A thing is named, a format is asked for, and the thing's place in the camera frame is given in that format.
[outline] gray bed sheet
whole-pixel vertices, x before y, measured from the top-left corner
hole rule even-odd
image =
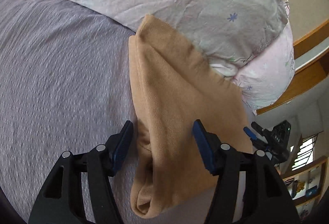
[[[0,0],[0,186],[25,221],[63,151],[87,152],[126,120],[136,123],[128,60],[133,34],[67,0]],[[111,179],[125,223],[203,223],[213,189],[155,219],[134,215],[136,166],[133,142]],[[83,193],[87,219],[94,221],[86,175]]]

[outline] brown blanket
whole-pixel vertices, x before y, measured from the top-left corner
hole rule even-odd
[[[151,218],[216,184],[191,133],[196,119],[238,151],[251,153],[252,145],[239,87],[167,23],[144,18],[129,38],[129,62],[139,132],[131,207]]]

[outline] window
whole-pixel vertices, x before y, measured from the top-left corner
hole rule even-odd
[[[317,134],[312,135],[303,141],[303,144],[300,146],[299,152],[297,153],[295,164],[292,166],[292,170],[296,170],[313,162],[313,150],[316,139]]]

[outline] silver screw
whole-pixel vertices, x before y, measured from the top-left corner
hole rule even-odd
[[[256,154],[260,157],[263,157],[265,155],[264,151],[262,150],[257,150]]]
[[[63,158],[67,158],[71,155],[71,153],[69,151],[65,151],[64,153],[62,153],[62,157]]]
[[[105,146],[105,145],[98,145],[98,146],[96,147],[96,150],[97,150],[98,152],[104,151],[105,149],[106,149],[106,146]]]
[[[230,149],[230,146],[228,144],[222,144],[220,147],[225,151]]]

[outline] blue flower print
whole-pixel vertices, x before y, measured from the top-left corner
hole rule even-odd
[[[229,20],[229,22],[234,22],[234,20],[237,19],[237,13],[234,13],[234,14],[230,14],[230,17],[227,19]]]

